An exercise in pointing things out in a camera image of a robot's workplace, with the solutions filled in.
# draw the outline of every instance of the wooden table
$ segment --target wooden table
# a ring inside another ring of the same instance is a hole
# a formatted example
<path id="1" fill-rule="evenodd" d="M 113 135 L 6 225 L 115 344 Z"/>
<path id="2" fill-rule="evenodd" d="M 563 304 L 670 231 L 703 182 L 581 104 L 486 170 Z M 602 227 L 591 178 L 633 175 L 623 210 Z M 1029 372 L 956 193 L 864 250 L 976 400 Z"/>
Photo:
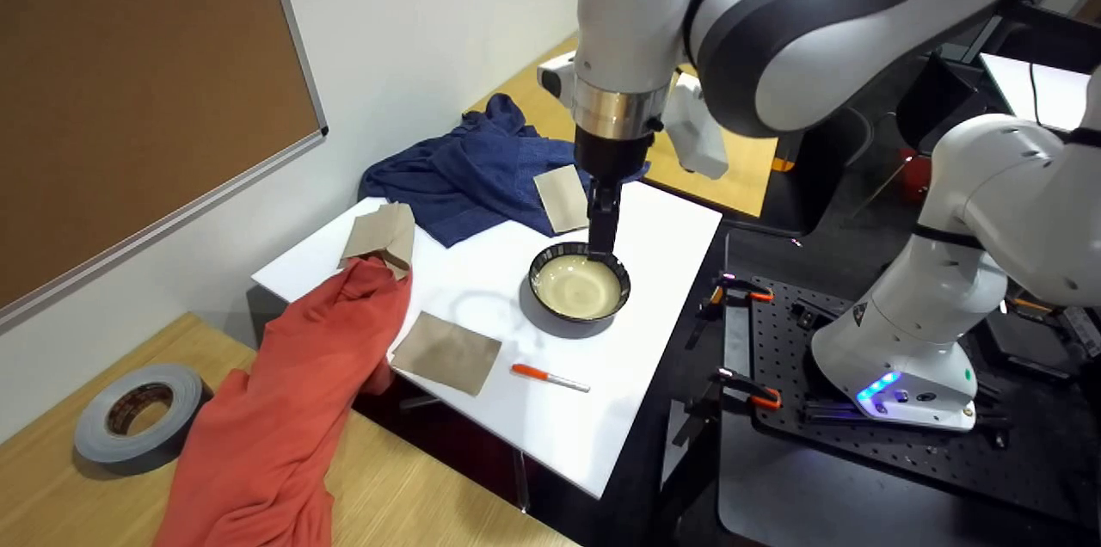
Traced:
<path id="1" fill-rule="evenodd" d="M 150 363 L 187 364 L 209 384 L 254 353 L 194 315 L 174 320 L 0 446 L 4 545 L 149 545 L 175 462 L 119 478 L 73 451 L 87 402 Z M 352 414 L 325 483 L 334 545 L 574 545 L 404 440 Z"/>
<path id="2" fill-rule="evenodd" d="M 558 99 L 541 88 L 535 78 L 535 69 L 542 62 L 575 48 L 577 39 L 570 37 L 562 42 L 523 72 L 493 89 L 489 96 L 477 101 L 470 108 L 471 111 L 482 111 L 486 100 L 493 92 L 508 92 L 527 117 L 527 123 L 535 127 L 541 135 L 546 135 L 548 139 L 574 140 L 574 121 L 569 111 Z M 646 155 L 646 160 L 650 160 L 650 172 L 645 182 L 680 195 L 688 195 L 689 198 L 698 199 L 708 206 L 739 210 L 748 215 L 761 215 L 764 190 L 768 186 L 773 156 L 776 154 L 776 140 L 746 139 L 727 132 L 726 142 L 729 171 L 719 179 L 708 179 L 704 175 L 684 171 L 677 162 L 669 136 L 665 132 L 657 132 L 654 146 Z"/>

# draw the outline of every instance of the white table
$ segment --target white table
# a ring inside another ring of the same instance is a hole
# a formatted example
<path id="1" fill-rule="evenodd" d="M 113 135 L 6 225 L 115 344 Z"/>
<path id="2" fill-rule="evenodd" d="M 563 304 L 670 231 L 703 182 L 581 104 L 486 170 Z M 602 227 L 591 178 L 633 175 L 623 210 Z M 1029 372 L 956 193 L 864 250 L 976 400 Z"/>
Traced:
<path id="1" fill-rule="evenodd" d="M 986 53 L 980 54 L 980 58 L 994 85 L 998 85 L 1002 99 L 1010 105 L 1010 111 L 1022 120 L 1035 121 L 1028 62 Z M 1062 132 L 1078 128 L 1086 114 L 1086 85 L 1090 77 L 1046 65 L 1034 65 L 1033 73 L 1036 78 L 1039 123 Z"/>
<path id="2" fill-rule="evenodd" d="M 353 218 L 382 203 L 358 203 L 253 281 L 287 302 L 298 299 L 336 272 Z M 655 187 L 625 185 L 615 255 L 631 276 L 631 296 L 607 327 L 581 338 L 578 325 L 554 318 L 520 295 L 539 250 L 552 242 L 585 241 L 587 230 L 546 238 L 519 222 L 503 222 L 444 249 L 417 227 L 412 302 L 390 355 L 421 310 L 499 339 L 500 354 L 477 397 L 402 375 L 600 497 L 719 220 L 716 210 Z M 582 394 L 515 375 L 509 371 L 515 362 L 592 390 Z"/>

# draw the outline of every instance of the red cloth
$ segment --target red cloth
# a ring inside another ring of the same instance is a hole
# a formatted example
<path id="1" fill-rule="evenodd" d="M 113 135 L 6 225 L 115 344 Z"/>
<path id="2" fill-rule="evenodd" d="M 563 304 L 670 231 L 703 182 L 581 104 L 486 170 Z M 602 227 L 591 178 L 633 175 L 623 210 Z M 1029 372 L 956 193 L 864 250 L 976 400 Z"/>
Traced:
<path id="1" fill-rule="evenodd" d="M 325 472 L 358 391 L 389 385 L 411 284 L 356 260 L 268 324 L 196 417 L 155 545 L 331 544 Z"/>

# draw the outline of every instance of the orange marker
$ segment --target orange marker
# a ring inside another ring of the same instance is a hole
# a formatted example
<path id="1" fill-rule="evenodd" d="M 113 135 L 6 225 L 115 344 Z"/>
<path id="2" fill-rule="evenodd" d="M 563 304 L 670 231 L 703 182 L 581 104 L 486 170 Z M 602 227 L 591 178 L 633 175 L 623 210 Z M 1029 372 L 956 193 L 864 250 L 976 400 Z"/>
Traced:
<path id="1" fill-rule="evenodd" d="M 539 371 L 538 368 L 528 367 L 526 364 L 520 364 L 519 362 L 512 365 L 512 372 L 519 373 L 521 375 L 527 375 L 534 380 L 543 380 L 544 382 L 549 382 L 552 384 L 558 384 L 559 386 L 566 386 L 567 389 L 574 389 L 578 392 L 589 392 L 589 386 L 575 382 L 573 380 L 567 380 L 566 378 L 559 378 L 558 375 L 552 375 L 546 371 Z"/>

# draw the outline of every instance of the black cable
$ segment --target black cable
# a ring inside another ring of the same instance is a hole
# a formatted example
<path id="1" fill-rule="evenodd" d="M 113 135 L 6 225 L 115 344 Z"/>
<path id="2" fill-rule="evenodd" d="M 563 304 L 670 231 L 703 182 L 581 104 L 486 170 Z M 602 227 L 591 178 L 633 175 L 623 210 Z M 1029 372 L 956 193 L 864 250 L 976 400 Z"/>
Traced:
<path id="1" fill-rule="evenodd" d="M 1039 128 L 1043 128 L 1044 124 L 1040 123 L 1039 120 L 1039 96 L 1036 92 L 1036 74 L 1034 72 L 1035 66 L 1036 65 L 1033 64 L 1033 62 L 1028 63 L 1028 79 L 1032 81 L 1033 85 L 1033 116 L 1035 116 L 1036 118 L 1036 124 L 1038 124 Z"/>

